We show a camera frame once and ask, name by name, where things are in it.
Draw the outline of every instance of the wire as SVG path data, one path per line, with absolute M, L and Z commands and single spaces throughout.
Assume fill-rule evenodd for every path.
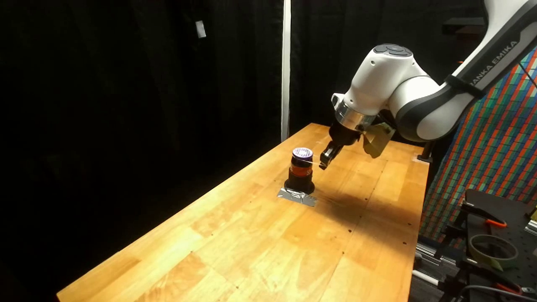
M 537 301 L 532 299 L 532 297 L 526 297 L 526 296 L 521 296 L 521 294 L 514 294 L 514 292 L 507 292 L 507 291 L 501 291 L 501 289 L 494 289 L 494 287 L 485 287 L 485 285 L 467 285 L 467 287 L 460 292 L 460 296 L 464 296 L 467 291 L 495 292 L 495 294 L 509 296 L 509 297 L 521 299 L 521 301 L 537 302 Z
M 527 69 L 519 62 L 521 69 L 524 71 L 524 74 L 527 76 L 527 79 L 534 84 L 534 88 L 537 88 L 537 82 L 534 81 L 534 77 L 531 76 L 531 72 L 527 72 Z

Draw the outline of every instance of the black curtain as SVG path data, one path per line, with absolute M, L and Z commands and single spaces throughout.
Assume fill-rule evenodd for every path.
M 54 301 L 277 143 L 281 4 L 0 12 L 0 299 Z
M 294 0 L 292 131 L 311 121 L 331 124 L 333 93 L 349 89 L 361 61 L 380 44 L 412 49 L 418 64 L 443 82 L 459 61 L 445 22 L 482 14 L 482 0 Z

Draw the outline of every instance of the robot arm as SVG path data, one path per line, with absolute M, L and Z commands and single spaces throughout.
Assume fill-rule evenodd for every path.
M 321 155 L 328 168 L 343 146 L 365 136 L 365 150 L 380 156 L 395 129 L 376 123 L 388 109 L 396 131 L 427 143 L 448 134 L 465 109 L 485 96 L 537 42 L 537 0 L 485 0 L 489 29 L 482 44 L 438 86 L 400 46 L 378 46 L 360 66 L 346 94 L 334 94 L 333 141 Z

